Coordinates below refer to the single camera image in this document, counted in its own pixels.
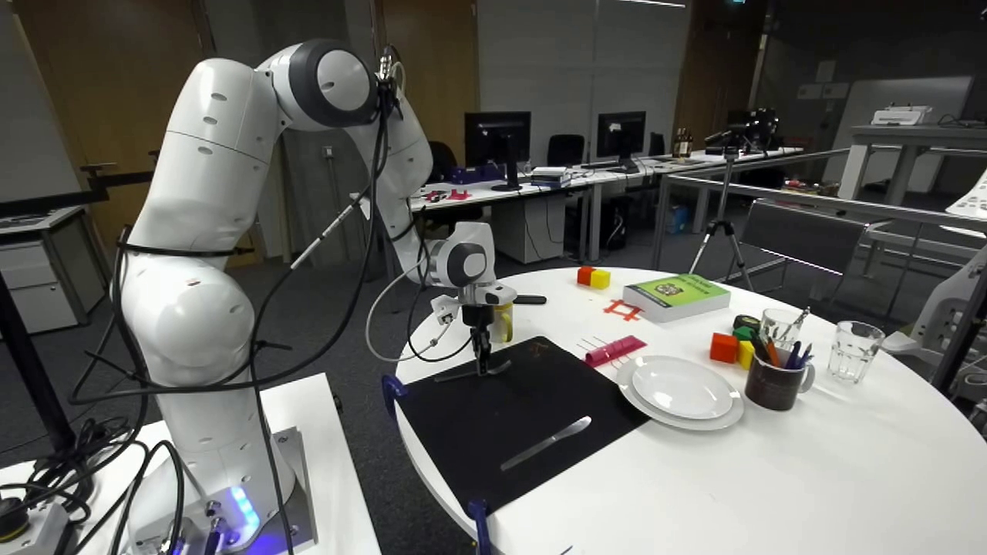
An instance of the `blue light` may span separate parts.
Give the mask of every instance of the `blue light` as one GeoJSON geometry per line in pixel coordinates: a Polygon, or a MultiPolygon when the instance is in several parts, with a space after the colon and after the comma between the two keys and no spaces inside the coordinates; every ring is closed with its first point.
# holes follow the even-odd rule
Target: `blue light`
{"type": "Polygon", "coordinates": [[[240,518],[244,518],[240,536],[252,536],[258,528],[258,516],[257,516],[252,504],[248,499],[244,487],[231,487],[231,495],[236,495],[240,518]]]}

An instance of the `table leg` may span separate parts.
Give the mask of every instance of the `table leg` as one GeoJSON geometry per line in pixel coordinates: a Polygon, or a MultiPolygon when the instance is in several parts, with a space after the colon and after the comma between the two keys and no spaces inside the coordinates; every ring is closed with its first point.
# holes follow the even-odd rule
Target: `table leg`
{"type": "Polygon", "coordinates": [[[925,152],[925,148],[920,148],[920,146],[904,146],[904,148],[900,148],[900,156],[898,156],[898,163],[895,163],[895,175],[892,175],[892,186],[887,186],[887,195],[884,195],[887,204],[900,204],[900,199],[904,199],[906,182],[910,182],[910,175],[913,175],[913,170],[917,170],[917,156],[920,156],[921,152],[925,152]]]}
{"type": "Polygon", "coordinates": [[[658,186],[658,215],[655,215],[652,267],[661,267],[661,252],[667,246],[667,228],[668,228],[668,209],[672,209],[672,186],[664,182],[661,175],[655,178],[655,186],[658,186]]]}
{"type": "Polygon", "coordinates": [[[588,262],[600,260],[600,228],[602,228],[602,204],[606,204],[606,195],[602,195],[602,186],[592,186],[592,204],[588,204],[588,262]]]}
{"type": "Polygon", "coordinates": [[[581,262],[588,262],[588,190],[581,196],[581,262]]]}
{"type": "Polygon", "coordinates": [[[710,187],[697,195],[697,212],[692,215],[692,232],[707,235],[707,212],[710,212],[710,187]]]}
{"type": "Polygon", "coordinates": [[[859,196],[864,166],[866,166],[866,146],[851,146],[851,155],[846,156],[841,175],[838,175],[838,196],[859,196]]]}

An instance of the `stack of plates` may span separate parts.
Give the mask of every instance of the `stack of plates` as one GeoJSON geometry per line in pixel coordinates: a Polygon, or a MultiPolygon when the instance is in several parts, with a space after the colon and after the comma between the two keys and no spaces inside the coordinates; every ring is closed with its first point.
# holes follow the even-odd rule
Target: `stack of plates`
{"type": "Polygon", "coordinates": [[[637,409],[683,431],[723,431],[745,418],[740,391],[685,359],[632,359],[616,370],[616,386],[637,409]]]}

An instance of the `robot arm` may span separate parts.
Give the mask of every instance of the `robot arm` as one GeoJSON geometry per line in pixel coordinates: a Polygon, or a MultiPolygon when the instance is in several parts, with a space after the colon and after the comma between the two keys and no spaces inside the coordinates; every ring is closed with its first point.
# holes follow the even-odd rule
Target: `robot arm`
{"type": "Polygon", "coordinates": [[[400,63],[393,52],[371,74],[352,52],[314,39],[282,48],[258,71],[290,129],[347,129],[371,172],[383,163],[372,204],[411,281],[460,290],[497,281],[489,225],[460,225],[438,250],[414,228],[411,196],[432,172],[432,148],[400,92],[400,63]]]}
{"type": "MultiPolygon", "coordinates": [[[[377,209],[411,281],[462,290],[481,312],[495,285],[489,225],[460,225],[438,250],[411,225],[411,196],[432,170],[427,132],[386,58],[371,74],[352,52],[314,39],[258,69],[202,63],[179,92],[149,199],[126,237],[119,307],[156,386],[209,386],[249,359],[252,305],[221,272],[257,219],[272,152],[284,129],[347,129],[377,178],[377,209]]],[[[228,550],[240,551],[279,509],[258,412],[248,388],[156,398],[205,507],[221,507],[228,550]]],[[[275,454],[279,485],[290,473],[275,454]]],[[[174,516],[174,478],[153,475],[132,507],[129,536],[153,540],[174,516]]]]}

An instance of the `glass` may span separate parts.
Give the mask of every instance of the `glass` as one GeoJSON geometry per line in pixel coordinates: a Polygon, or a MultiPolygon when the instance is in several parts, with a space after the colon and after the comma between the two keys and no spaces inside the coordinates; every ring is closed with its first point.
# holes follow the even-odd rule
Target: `glass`
{"type": "Polygon", "coordinates": [[[777,349],[791,353],[803,332],[803,312],[795,307],[765,307],[762,312],[762,342],[774,342],[777,349]]]}
{"type": "Polygon", "coordinates": [[[838,322],[827,372],[838,383],[859,386],[881,342],[884,332],[879,327],[864,322],[838,322]]]}

